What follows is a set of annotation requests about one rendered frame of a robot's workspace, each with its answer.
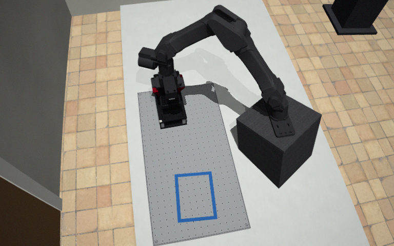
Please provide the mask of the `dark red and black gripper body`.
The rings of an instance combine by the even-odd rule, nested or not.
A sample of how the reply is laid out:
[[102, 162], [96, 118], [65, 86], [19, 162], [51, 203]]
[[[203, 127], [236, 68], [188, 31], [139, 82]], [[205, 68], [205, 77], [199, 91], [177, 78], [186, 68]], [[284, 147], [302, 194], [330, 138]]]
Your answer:
[[[185, 87], [184, 79], [183, 77], [180, 77], [179, 71], [176, 71], [176, 74], [177, 74], [177, 82], [178, 82], [176, 88]], [[158, 74], [153, 75], [153, 78], [151, 78], [151, 84], [152, 84], [152, 88], [156, 88], [156, 89], [160, 88]]]

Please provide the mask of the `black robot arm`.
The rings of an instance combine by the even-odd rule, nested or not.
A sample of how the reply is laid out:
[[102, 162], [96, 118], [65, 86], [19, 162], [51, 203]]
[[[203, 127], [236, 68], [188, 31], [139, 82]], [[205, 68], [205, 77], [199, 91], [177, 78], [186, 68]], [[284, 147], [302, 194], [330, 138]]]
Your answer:
[[173, 57], [188, 46], [214, 35], [225, 49], [240, 58], [259, 85], [275, 136], [294, 136], [284, 84], [257, 50], [247, 23], [222, 5], [215, 6], [212, 12], [195, 23], [164, 36], [155, 49], [143, 47], [138, 66], [152, 70], [159, 67], [160, 87], [164, 87], [166, 99], [175, 99], [178, 97], [178, 82]]

